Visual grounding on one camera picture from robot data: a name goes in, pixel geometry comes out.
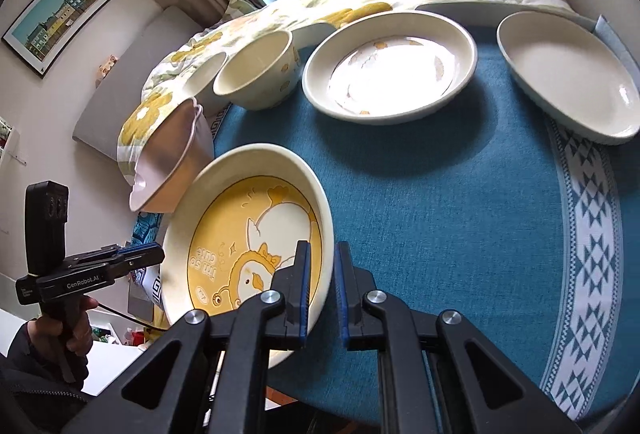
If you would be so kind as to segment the person's left hand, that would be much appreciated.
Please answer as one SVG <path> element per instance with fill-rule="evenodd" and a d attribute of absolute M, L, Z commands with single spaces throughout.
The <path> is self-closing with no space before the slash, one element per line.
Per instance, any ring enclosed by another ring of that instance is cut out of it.
<path fill-rule="evenodd" d="M 89 323 L 88 311 L 94 310 L 99 303 L 96 299 L 85 295 L 80 300 L 80 316 L 66 347 L 70 353 L 79 357 L 86 356 L 92 347 L 92 329 Z M 39 318 L 27 323 L 27 334 L 30 343 L 37 352 L 50 362 L 54 362 L 58 355 L 56 349 L 60 346 L 60 338 L 63 336 L 64 325 L 62 321 L 42 314 Z"/>

